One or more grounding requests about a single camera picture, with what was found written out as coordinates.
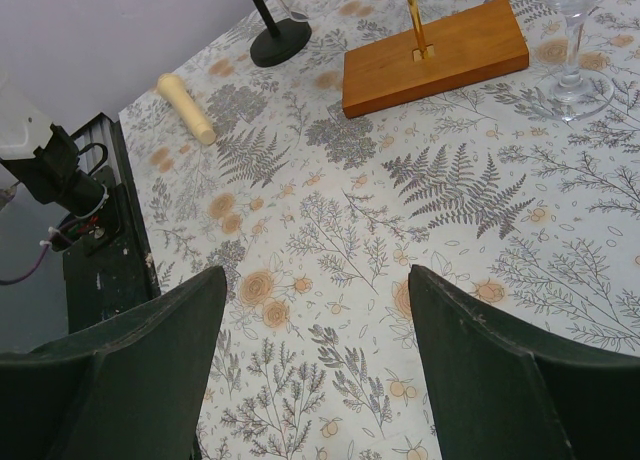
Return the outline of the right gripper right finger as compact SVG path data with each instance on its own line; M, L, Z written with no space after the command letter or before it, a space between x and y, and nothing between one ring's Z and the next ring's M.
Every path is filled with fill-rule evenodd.
M408 286L443 458L638 458L638 358L535 327L424 266Z

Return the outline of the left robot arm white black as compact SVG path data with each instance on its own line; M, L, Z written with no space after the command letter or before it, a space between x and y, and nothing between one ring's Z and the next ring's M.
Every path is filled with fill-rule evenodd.
M78 218L99 210L107 187L78 166L80 150L1 70L1 165L42 204L56 203Z

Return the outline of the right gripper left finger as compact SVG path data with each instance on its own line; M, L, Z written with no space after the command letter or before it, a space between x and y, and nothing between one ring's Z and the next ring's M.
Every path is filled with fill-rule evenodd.
M198 459L222 267L29 353L1 356L4 459Z

